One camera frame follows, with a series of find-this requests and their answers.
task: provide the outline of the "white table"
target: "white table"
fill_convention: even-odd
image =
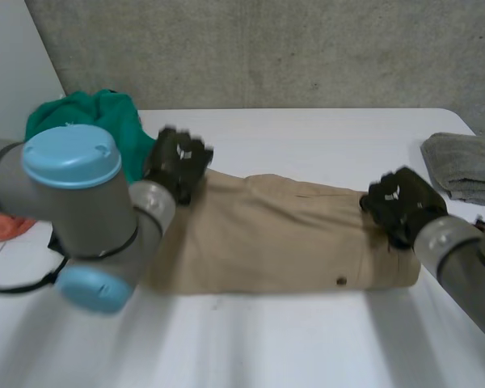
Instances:
[[[408,165],[432,133],[471,133],[440,109],[141,112],[155,136],[190,128],[215,146],[212,168],[273,172],[366,190]],[[473,221],[485,208],[448,201]],[[59,261],[39,223],[0,244],[0,283]],[[68,307],[51,289],[0,297],[0,388],[485,388],[485,337],[426,271],[410,289],[310,296],[159,297],[139,289],[115,318]]]

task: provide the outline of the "light blue joint cap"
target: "light blue joint cap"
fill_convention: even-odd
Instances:
[[[77,307],[102,314],[114,314],[122,310],[134,290],[118,277],[81,265],[64,268],[55,286],[61,295]]]
[[[23,146],[23,169],[51,188],[93,188],[112,179],[121,164],[112,135],[94,125],[47,129]]]

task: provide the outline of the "beige trousers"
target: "beige trousers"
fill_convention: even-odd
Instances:
[[[363,193],[208,171],[145,283],[162,293],[313,293],[413,285],[420,264],[361,212]]]

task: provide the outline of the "folded gray towel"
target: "folded gray towel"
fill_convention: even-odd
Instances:
[[[485,136],[435,133],[420,149],[429,174],[452,200],[485,205]]]

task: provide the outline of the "gray wall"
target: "gray wall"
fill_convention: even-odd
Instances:
[[[0,0],[0,138],[23,140],[32,111],[62,93],[23,0]]]
[[[448,108],[485,133],[485,0],[27,5],[67,92],[125,91],[142,109]]]

